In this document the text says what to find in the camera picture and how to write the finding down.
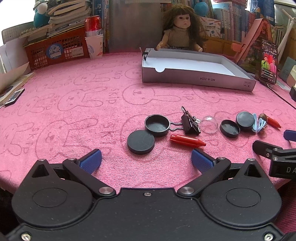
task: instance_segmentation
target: doll's hair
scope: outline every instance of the doll's hair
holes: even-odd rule
[[[203,42],[205,41],[205,31],[200,23],[199,16],[195,14],[194,10],[185,5],[174,5],[163,16],[163,31],[171,29],[174,26],[175,17],[178,15],[190,16],[190,27],[189,27],[189,47],[193,49],[193,45],[197,43],[203,48]]]

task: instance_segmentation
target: metal bolt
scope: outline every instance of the metal bolt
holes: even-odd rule
[[[150,197],[151,195],[152,195],[151,192],[144,192],[144,196],[145,196],[145,197]]]
[[[101,194],[105,194],[105,195],[111,194],[113,192],[113,188],[111,188],[111,187],[102,187],[102,188],[99,189],[99,192]]]
[[[22,240],[24,240],[24,241],[30,241],[31,240],[31,235],[29,235],[29,234],[27,234],[27,233],[23,233],[22,235],[21,235],[21,238],[22,238]]]
[[[269,233],[264,236],[264,241],[272,241],[273,238],[274,238],[274,235]]]
[[[182,187],[182,188],[180,189],[180,192],[181,192],[182,194],[189,195],[189,194],[194,193],[194,189],[191,188],[191,187]]]

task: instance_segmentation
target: plastic crate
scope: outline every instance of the plastic crate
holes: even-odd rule
[[[25,50],[31,69],[89,58],[84,27],[28,45]]]

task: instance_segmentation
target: white paper cup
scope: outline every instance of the white paper cup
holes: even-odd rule
[[[91,59],[98,59],[103,56],[103,39],[104,35],[102,34],[85,38]]]

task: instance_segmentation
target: clear plastic sphere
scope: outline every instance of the clear plastic sphere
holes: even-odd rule
[[[215,133],[218,130],[218,123],[215,117],[207,115],[200,119],[199,127],[206,133]]]

